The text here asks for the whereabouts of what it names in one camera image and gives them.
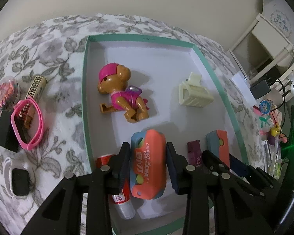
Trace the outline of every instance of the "beige wall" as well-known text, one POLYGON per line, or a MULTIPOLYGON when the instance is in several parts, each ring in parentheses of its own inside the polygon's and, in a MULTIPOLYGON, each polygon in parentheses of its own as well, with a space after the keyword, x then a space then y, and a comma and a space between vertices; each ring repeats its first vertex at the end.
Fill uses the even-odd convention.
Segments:
POLYGON ((262 0, 9 0, 0 12, 0 40, 46 19, 100 12, 162 20, 228 49, 260 11, 262 0))

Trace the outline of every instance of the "pink bracelet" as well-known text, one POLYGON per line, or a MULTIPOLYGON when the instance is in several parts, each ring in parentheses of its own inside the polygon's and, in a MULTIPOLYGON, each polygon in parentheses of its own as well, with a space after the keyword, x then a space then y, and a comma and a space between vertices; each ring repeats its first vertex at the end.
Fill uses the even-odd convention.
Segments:
POLYGON ((41 114, 41 110, 37 104, 37 102, 31 97, 29 96, 27 99, 25 100, 20 100, 14 107, 13 107, 14 111, 11 115, 11 124, 15 133, 15 136, 20 144, 20 146, 25 149, 25 150, 32 150, 34 147, 36 147, 42 137, 43 137, 43 133, 44 133, 44 119, 43 119, 43 115, 41 114), (22 141, 20 134, 17 130, 16 124, 15 124, 15 119, 18 119, 18 115, 20 114, 20 112, 22 111, 22 109, 27 105, 27 104, 32 104, 36 111, 37 114, 39 116, 39 126, 38 126, 38 130, 35 134, 35 136, 32 138, 32 140, 27 144, 25 142, 22 141))

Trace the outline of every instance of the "pink helmet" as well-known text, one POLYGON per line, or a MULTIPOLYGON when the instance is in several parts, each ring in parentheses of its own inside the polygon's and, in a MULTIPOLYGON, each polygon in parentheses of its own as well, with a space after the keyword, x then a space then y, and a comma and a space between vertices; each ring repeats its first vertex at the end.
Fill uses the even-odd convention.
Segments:
POLYGON ((101 70, 99 71, 99 82, 101 83, 103 79, 107 76, 117 74, 118 65, 119 65, 118 63, 113 62, 102 67, 101 70))

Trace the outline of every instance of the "gray flower pattern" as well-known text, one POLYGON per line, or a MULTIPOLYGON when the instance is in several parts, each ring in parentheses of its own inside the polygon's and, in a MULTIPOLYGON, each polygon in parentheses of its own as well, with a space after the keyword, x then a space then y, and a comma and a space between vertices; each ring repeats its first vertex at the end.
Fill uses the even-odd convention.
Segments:
MULTIPOLYGON (((264 165, 255 116, 231 82, 236 71, 218 43, 140 16, 71 15, 46 20, 0 42, 0 80, 7 75, 15 77, 22 90, 22 98, 35 75, 44 75, 48 81, 39 102, 46 128, 39 147, 30 152, 21 150, 19 153, 0 147, 0 221, 11 235, 22 232, 66 172, 77 175, 91 172, 81 118, 83 53, 87 36, 103 33, 146 34, 196 44, 228 95, 240 125, 249 163, 260 167, 264 165), (35 178, 31 181, 31 192, 25 199, 11 199, 6 193, 2 168, 6 157, 28 162, 33 168, 35 178)), ((81 221, 83 235, 86 223, 85 200, 86 196, 83 199, 81 221)))

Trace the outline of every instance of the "table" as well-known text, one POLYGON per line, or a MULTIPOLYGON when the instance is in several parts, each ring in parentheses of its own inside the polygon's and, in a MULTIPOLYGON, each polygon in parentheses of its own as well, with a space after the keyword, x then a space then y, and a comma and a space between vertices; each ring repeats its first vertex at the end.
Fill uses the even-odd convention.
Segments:
MULTIPOLYGON (((81 110, 83 52, 88 35, 103 33, 146 34, 198 45, 228 95, 245 142, 249 164, 264 167, 256 117, 230 80, 236 69, 218 43, 140 16, 71 15, 46 20, 0 42, 0 80, 4 76, 13 76, 21 87, 22 99, 35 75, 43 75, 48 80, 39 101, 45 119, 45 133, 39 147, 19 153, 0 147, 0 221, 11 235, 21 233, 67 172, 74 172, 77 176, 91 172, 85 151, 81 110), (33 168, 35 181, 25 199, 12 199, 6 193, 2 175, 2 163, 6 157, 29 162, 33 168)), ((85 234, 83 220, 84 215, 82 234, 85 234)))

